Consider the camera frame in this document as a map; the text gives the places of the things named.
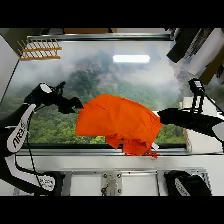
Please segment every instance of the orange t-shirt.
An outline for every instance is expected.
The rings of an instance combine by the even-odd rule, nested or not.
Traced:
[[[106,142],[114,148],[123,141],[123,152],[128,155],[142,155],[149,151],[155,156],[151,145],[161,127],[160,118],[141,104],[102,94],[80,111],[76,135],[106,136]]]

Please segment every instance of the wooden rack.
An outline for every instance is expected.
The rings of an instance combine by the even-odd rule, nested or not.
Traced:
[[[20,43],[21,49],[18,49],[20,60],[49,60],[49,59],[60,59],[61,56],[58,55],[58,50],[62,50],[56,39],[45,40],[32,40],[26,43],[22,40]]]

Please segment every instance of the orange cloth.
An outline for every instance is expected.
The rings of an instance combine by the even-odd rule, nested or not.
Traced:
[[[102,94],[84,105],[76,124],[76,135],[106,136],[106,142],[123,152],[142,155],[149,151],[162,124],[160,118],[139,103],[109,94]]]

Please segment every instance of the forest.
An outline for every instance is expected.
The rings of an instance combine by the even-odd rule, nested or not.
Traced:
[[[108,93],[129,98],[133,101],[141,103],[151,110],[161,110],[167,107],[178,107],[178,102],[181,100],[182,96],[170,95],[173,93],[170,93],[163,88],[158,90],[153,85],[149,86],[144,83],[131,83],[124,79],[120,79],[115,75],[116,69],[121,70],[121,67],[119,66],[114,68],[114,72],[110,73],[110,76],[102,76],[103,74],[108,73],[111,61],[106,55],[102,56],[102,52],[100,54],[101,55],[99,58],[102,62],[102,66],[100,68],[93,66],[92,61],[95,59],[93,60],[88,58],[86,61],[80,61],[79,65],[91,64],[91,68],[82,69],[82,66],[79,66],[79,69],[71,72],[66,80],[66,86],[64,89],[64,96],[66,98],[77,96],[84,105],[92,98],[102,93]],[[32,88],[33,87],[26,86],[20,88],[19,90],[15,90],[9,87],[0,107],[0,118],[4,118],[8,114],[15,111],[23,102],[24,97],[31,92]],[[214,86],[211,85],[206,87],[206,91],[207,94],[215,99],[218,105],[224,109],[224,101],[221,97],[224,94],[223,88],[220,86],[214,88]],[[79,111],[76,110],[75,114],[61,114],[58,112],[56,106],[45,107],[39,110],[33,115],[31,120],[30,142],[62,144],[105,143],[105,137],[103,136],[86,137],[75,135],[78,112]],[[183,129],[174,125],[164,125],[155,142],[161,144],[185,143]]]

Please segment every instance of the brown fabric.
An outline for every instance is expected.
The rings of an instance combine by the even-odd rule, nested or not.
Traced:
[[[219,66],[222,64],[223,59],[224,59],[224,47],[220,50],[220,52],[216,55],[214,60],[208,65],[205,71],[201,74],[200,80],[205,85],[208,85],[209,82],[212,80],[212,77],[217,72]]]

